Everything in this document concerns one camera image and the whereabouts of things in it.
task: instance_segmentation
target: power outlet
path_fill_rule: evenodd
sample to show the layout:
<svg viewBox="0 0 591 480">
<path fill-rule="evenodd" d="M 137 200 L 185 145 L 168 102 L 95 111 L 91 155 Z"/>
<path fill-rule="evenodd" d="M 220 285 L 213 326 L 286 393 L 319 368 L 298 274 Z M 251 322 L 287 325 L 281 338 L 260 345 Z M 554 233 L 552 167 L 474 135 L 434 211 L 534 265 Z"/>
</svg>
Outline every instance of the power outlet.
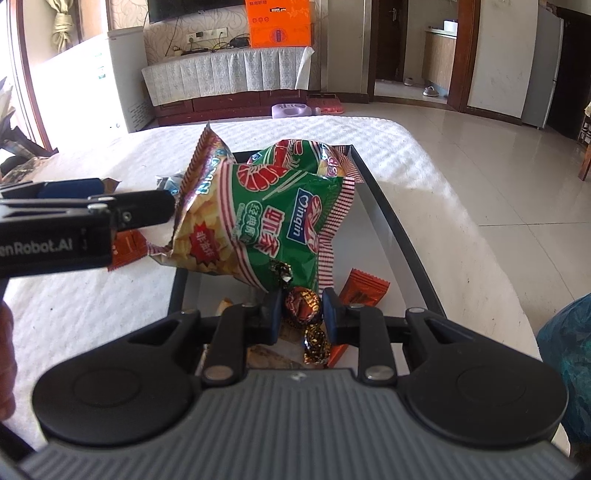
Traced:
<svg viewBox="0 0 591 480">
<path fill-rule="evenodd" d="M 203 30 L 202 32 L 195 32 L 190 33 L 187 35 L 187 43 L 196 43 L 199 41 L 206 41 L 206 40 L 219 40 L 221 38 L 226 38 L 228 36 L 228 28 L 214 28 L 213 30 Z"/>
</svg>

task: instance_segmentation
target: person's hand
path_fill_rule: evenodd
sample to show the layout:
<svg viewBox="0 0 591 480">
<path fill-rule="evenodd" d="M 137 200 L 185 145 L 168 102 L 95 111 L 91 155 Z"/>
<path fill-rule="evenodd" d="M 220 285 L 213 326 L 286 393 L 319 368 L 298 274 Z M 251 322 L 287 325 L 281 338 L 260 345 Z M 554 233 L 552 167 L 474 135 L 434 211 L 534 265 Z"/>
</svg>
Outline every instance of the person's hand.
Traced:
<svg viewBox="0 0 591 480">
<path fill-rule="evenodd" d="M 0 421 L 9 419 L 16 404 L 12 389 L 17 377 L 17 362 L 12 344 L 12 313 L 5 303 L 0 305 Z"/>
</svg>

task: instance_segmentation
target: wooden cabinet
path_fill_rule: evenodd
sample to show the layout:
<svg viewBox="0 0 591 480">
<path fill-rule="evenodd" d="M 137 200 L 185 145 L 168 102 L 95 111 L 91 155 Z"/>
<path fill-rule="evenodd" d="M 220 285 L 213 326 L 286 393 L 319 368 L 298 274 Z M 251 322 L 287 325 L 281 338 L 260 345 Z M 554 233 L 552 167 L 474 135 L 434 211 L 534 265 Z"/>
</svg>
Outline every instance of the wooden cabinet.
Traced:
<svg viewBox="0 0 591 480">
<path fill-rule="evenodd" d="M 307 90 L 268 90 L 239 92 L 181 100 L 154 107 L 159 125 L 180 125 L 189 122 L 265 116 L 278 103 L 305 103 Z"/>
<path fill-rule="evenodd" d="M 456 39 L 448 35 L 426 32 L 423 78 L 446 91 L 452 82 Z"/>
</svg>

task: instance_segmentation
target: door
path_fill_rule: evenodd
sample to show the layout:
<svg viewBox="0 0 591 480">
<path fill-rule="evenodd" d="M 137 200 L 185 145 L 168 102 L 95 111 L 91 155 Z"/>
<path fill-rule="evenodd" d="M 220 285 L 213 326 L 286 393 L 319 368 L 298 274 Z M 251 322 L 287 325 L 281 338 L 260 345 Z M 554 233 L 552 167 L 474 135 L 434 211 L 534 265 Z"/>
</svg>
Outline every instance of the door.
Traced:
<svg viewBox="0 0 591 480">
<path fill-rule="evenodd" d="M 403 0 L 379 0 L 378 55 L 375 77 L 401 80 Z"/>
</svg>

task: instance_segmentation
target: refrigerator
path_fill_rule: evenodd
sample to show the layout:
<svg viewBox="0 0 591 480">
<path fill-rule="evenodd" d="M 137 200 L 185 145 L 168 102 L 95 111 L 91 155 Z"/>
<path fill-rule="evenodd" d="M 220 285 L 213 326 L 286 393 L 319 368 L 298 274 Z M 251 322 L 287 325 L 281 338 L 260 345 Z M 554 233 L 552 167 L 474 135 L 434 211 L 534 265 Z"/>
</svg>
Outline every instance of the refrigerator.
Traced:
<svg viewBox="0 0 591 480">
<path fill-rule="evenodd" d="M 521 121 L 527 125 L 546 126 L 556 88 L 563 31 L 564 20 L 538 6 L 534 61 L 521 115 Z"/>
<path fill-rule="evenodd" d="M 97 35 L 35 67 L 35 96 L 51 146 L 88 148 L 154 118 L 142 76 L 142 27 Z"/>
</svg>

